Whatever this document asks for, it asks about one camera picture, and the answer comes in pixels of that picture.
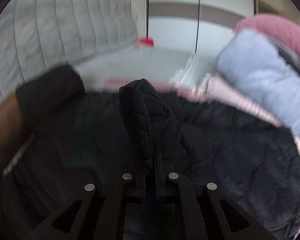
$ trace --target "clothing pile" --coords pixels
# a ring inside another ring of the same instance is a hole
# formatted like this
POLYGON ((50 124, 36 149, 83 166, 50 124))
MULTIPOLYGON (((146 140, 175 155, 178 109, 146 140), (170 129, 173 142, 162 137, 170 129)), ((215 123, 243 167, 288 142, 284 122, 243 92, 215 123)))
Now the clothing pile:
POLYGON ((300 27, 262 14, 242 20, 234 31, 237 35, 218 57, 228 90, 237 94, 237 104, 245 101, 254 108, 242 110, 291 129, 300 154, 300 27))
MULTIPOLYGON (((65 65, 6 98, 4 120, 17 111, 13 125, 21 123, 32 137, 0 182, 4 238, 23 239, 86 184, 109 183, 158 147, 175 172, 192 183, 216 183, 278 239, 294 239, 300 231, 300 64, 292 67, 279 55, 295 51, 280 37, 236 30, 218 58, 226 80, 208 74, 189 88, 109 79, 89 92, 65 65)), ((299 60, 300 52, 294 56, 299 60)), ((10 122, 0 133, 13 135, 10 122)), ((174 210, 150 194, 143 205, 127 207, 126 240, 175 240, 175 228, 174 210)))

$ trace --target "bedding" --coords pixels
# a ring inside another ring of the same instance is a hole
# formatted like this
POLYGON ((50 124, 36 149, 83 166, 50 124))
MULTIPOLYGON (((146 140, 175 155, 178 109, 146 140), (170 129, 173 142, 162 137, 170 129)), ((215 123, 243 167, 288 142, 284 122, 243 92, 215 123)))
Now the bedding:
POLYGON ((136 40, 130 0, 11 0, 0 15, 0 102, 56 64, 136 40))
POLYGON ((211 60, 193 55, 186 67, 177 70, 176 74, 169 79, 169 82, 194 89, 209 69, 215 69, 215 64, 211 60))
POLYGON ((218 70, 300 138, 300 76, 266 36, 242 30, 220 53, 218 70))
MULTIPOLYGON (((210 98, 210 100, 233 106, 261 120, 272 123, 276 127, 282 125, 272 114, 230 86, 219 74, 207 74, 199 88, 206 91, 205 97, 210 98)), ((300 155, 300 138, 294 137, 294 140, 300 155)))
MULTIPOLYGON (((105 81, 102 90, 118 92, 119 88, 132 82, 125 79, 109 79, 105 81)), ((244 111, 261 120, 280 127, 282 124, 272 114, 256 104, 250 98, 242 95, 238 90, 230 86, 219 74, 206 74, 198 87, 193 90, 187 87, 180 87, 175 84, 151 82, 151 85, 160 92, 176 91, 179 96, 192 102, 211 102, 212 100, 233 106, 238 110, 244 111)), ((300 155, 300 138, 294 137, 300 155)))
MULTIPOLYGON (((201 185, 214 181, 277 238, 294 238, 300 227, 300 157, 288 129, 217 102, 196 104, 175 93, 157 93, 145 80, 128 85, 121 97, 84 93, 79 84, 72 97, 60 89, 66 83, 61 81, 47 93, 43 88, 54 76, 47 73, 16 93, 35 138, 0 184, 0 230, 8 239, 22 239, 74 191, 87 183, 109 182, 138 159, 133 132, 124 125, 125 113, 133 116, 137 111, 133 105, 149 114, 144 128, 152 133, 146 134, 154 135, 163 160, 176 172, 201 185), (54 107, 40 100, 49 97, 54 107)), ((131 223, 128 217, 127 226, 132 226, 126 238, 156 235, 165 228, 165 223, 152 222, 144 228, 140 223, 148 217, 131 223)))
POLYGON ((234 31, 238 33, 246 28, 272 37, 300 57, 300 26, 294 22, 278 15, 258 14, 240 21, 234 31))
POLYGON ((111 53, 99 54, 74 64, 74 67, 83 79, 85 87, 92 89, 103 86, 104 81, 109 78, 147 78, 157 82, 168 82, 178 70, 186 67, 196 68, 196 61, 186 52, 155 47, 145 55, 134 46, 127 46, 111 53))

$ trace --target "white sheet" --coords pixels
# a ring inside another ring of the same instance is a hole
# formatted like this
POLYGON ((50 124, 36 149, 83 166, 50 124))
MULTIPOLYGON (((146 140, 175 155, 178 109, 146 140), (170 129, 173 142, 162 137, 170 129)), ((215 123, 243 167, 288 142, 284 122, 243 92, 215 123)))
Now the white sheet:
POLYGON ((142 54, 133 46, 98 55, 76 64, 86 89, 96 88, 109 78, 146 78, 151 81, 168 82, 177 70, 187 66, 192 55, 168 49, 152 48, 150 54, 142 54))

